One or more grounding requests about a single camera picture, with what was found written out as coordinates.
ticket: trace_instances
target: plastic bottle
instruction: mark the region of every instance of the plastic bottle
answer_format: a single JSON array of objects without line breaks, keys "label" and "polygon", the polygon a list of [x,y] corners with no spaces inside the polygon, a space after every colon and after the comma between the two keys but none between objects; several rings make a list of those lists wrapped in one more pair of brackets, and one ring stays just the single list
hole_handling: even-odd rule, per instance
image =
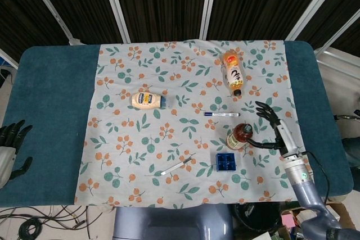
[{"label": "plastic bottle", "polygon": [[226,138],[226,144],[228,148],[232,150],[239,150],[246,145],[247,139],[253,136],[253,127],[250,124],[238,124],[232,133]]},{"label": "plastic bottle", "polygon": [[167,101],[165,97],[149,92],[138,92],[134,94],[131,98],[131,105],[143,110],[170,108],[169,101]]},{"label": "plastic bottle", "polygon": [[236,52],[228,51],[223,54],[223,62],[227,69],[227,81],[234,96],[241,96],[241,87],[244,83],[240,68],[239,57]]}]

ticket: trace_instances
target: mayonnaise bottle label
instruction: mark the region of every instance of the mayonnaise bottle label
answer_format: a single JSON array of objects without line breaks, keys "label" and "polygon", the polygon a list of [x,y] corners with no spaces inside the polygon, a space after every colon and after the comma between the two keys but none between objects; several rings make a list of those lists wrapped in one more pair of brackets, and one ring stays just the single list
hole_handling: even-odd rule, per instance
[{"label": "mayonnaise bottle label", "polygon": [[140,93],[138,98],[139,104],[148,105],[151,104],[152,101],[152,94],[149,93]]},{"label": "mayonnaise bottle label", "polygon": [[240,81],[241,84],[244,82],[238,65],[231,66],[227,69],[227,81],[228,84],[232,84],[236,81]]}]

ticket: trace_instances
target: blue plastic container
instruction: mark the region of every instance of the blue plastic container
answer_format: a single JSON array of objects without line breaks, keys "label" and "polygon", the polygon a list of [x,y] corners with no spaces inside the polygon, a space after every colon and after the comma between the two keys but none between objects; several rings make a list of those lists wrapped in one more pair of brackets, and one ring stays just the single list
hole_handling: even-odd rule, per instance
[{"label": "blue plastic container", "polygon": [[234,153],[218,153],[216,154],[216,171],[235,171],[235,155]]}]

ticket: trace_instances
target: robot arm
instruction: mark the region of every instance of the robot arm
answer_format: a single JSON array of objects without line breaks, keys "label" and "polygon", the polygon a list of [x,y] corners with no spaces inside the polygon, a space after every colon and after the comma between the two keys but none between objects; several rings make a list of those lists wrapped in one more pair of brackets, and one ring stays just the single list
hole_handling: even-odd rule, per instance
[{"label": "robot arm", "polygon": [[24,123],[25,120],[21,120],[17,124],[13,123],[0,128],[0,189],[3,188],[9,180],[26,173],[32,163],[33,158],[28,157],[21,168],[12,171],[20,146],[28,131],[33,127],[27,126],[19,132]]},{"label": "robot arm", "polygon": [[309,240],[355,240],[360,239],[360,232],[341,229],[340,224],[326,208],[315,185],[305,167],[293,137],[285,122],[265,103],[255,102],[259,107],[256,114],[267,119],[275,131],[274,143],[259,143],[248,139],[255,147],[279,149],[284,158],[285,172],[300,205],[305,209],[314,210],[317,216],[301,224],[304,236]]}]

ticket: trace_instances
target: brown bottle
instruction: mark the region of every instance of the brown bottle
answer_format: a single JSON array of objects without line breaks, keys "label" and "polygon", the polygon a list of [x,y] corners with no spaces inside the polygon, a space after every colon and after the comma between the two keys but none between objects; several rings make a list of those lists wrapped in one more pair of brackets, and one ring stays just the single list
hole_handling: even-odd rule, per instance
[{"label": "brown bottle", "polygon": [[247,144],[247,139],[253,136],[253,127],[250,124],[238,124],[226,138],[228,148],[238,150]]}]

